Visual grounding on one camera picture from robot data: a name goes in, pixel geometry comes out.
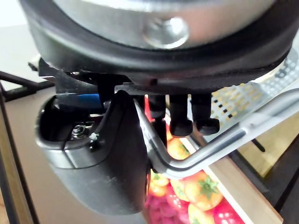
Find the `wooden board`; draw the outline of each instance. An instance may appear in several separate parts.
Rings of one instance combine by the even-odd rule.
[[[8,186],[7,197],[12,202],[15,219],[18,223],[32,224],[33,219],[27,204],[25,193],[21,184],[20,175],[15,163],[14,153],[12,151],[11,141],[7,133],[5,123],[5,111],[0,98],[0,160],[5,176],[1,180],[6,181]]]
[[[265,177],[298,133],[299,113],[256,138],[266,152],[261,152],[252,142],[242,146],[239,152],[262,177]]]
[[[0,224],[9,224],[1,190],[0,190]]]
[[[197,131],[193,134],[197,142],[204,146],[201,134]],[[191,144],[185,144],[185,147],[189,152],[195,152]],[[204,171],[218,182],[219,190],[245,224],[283,223],[279,213],[228,156],[206,167]]]

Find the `black plastic casing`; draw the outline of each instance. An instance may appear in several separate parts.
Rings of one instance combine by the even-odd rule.
[[[184,50],[144,50],[95,35],[52,1],[21,4],[47,63],[69,72],[96,72],[99,77],[126,75],[141,86],[135,93],[194,93],[253,80],[284,60],[299,27],[299,1],[277,0],[256,22],[217,42]]]
[[[96,140],[70,140],[67,130],[72,130],[72,122],[80,121],[76,120],[80,116],[54,112],[53,101],[41,109],[37,143],[64,186],[97,213],[115,216],[140,212],[145,203],[149,160],[132,98],[124,91],[116,93],[94,130]],[[67,122],[57,133],[53,126],[59,125],[60,119]]]

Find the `fruit picture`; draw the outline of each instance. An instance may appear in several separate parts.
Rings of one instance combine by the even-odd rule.
[[[149,107],[145,108],[151,120]],[[168,154],[177,160],[187,158],[189,151],[170,134],[168,126],[166,130]],[[145,203],[149,224],[244,224],[217,186],[203,170],[180,180],[151,170]]]

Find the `perforated metal panel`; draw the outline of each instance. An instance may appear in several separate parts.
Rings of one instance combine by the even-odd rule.
[[[242,120],[266,102],[299,80],[298,53],[292,49],[283,64],[276,70],[254,81],[231,86],[212,93],[212,116],[220,121],[220,131],[206,136],[207,142]]]

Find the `black peg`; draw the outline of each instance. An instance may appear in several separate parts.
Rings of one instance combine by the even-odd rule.
[[[150,116],[155,119],[152,122],[152,125],[159,135],[160,139],[167,147],[167,140],[166,140],[166,122],[164,121],[165,111],[166,111],[166,101],[165,95],[159,96],[152,96],[149,95],[149,109],[150,109]]]
[[[192,121],[187,118],[187,95],[171,95],[170,100],[170,133],[173,136],[185,137],[192,133]]]
[[[145,108],[144,95],[133,96],[133,98],[138,102],[140,108],[144,110],[144,108]]]
[[[219,120],[210,118],[212,107],[211,99],[211,93],[192,95],[193,121],[196,124],[197,130],[203,135],[215,134],[219,132],[220,129]]]

